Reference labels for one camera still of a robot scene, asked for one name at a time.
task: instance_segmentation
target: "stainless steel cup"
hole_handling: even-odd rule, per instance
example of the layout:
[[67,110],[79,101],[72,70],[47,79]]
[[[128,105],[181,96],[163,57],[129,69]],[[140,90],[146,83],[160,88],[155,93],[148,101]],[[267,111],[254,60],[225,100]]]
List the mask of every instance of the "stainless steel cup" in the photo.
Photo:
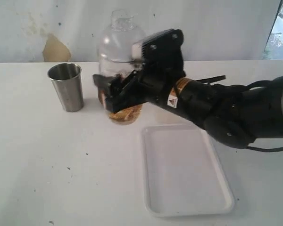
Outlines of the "stainless steel cup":
[[81,71],[81,67],[73,63],[59,64],[48,71],[48,77],[67,112],[76,112],[84,106]]

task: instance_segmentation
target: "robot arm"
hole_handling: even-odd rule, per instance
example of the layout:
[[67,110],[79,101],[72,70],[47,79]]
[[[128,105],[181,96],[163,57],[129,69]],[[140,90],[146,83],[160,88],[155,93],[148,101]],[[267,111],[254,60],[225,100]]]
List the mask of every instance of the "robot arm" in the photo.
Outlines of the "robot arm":
[[217,141],[234,148],[276,152],[283,148],[249,147],[257,138],[283,137],[283,77],[248,86],[214,84],[218,76],[191,80],[185,77],[180,46],[183,34],[170,29],[133,45],[134,70],[120,76],[93,75],[94,84],[106,95],[106,109],[118,112],[151,102],[207,131]]

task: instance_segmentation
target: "table surface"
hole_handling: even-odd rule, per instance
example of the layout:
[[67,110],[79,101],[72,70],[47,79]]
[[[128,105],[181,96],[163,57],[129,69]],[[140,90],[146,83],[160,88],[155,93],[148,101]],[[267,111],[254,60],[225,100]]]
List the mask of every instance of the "table surface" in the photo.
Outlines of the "table surface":
[[[0,64],[0,226],[283,225],[283,152],[237,150],[213,141],[235,197],[226,215],[155,218],[143,200],[141,129],[188,123],[144,104],[138,120],[113,124],[82,67],[85,107],[62,110],[47,78],[55,63]],[[225,74],[223,84],[283,75],[283,61],[186,62],[190,78]],[[283,145],[283,139],[254,145]]]

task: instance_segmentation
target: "plastic tray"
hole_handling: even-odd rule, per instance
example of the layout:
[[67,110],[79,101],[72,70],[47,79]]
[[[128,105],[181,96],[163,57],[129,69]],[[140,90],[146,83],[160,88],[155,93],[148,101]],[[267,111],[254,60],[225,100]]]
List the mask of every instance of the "plastic tray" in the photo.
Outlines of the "plastic tray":
[[193,125],[142,131],[147,209],[157,217],[228,213],[233,195],[206,131]]

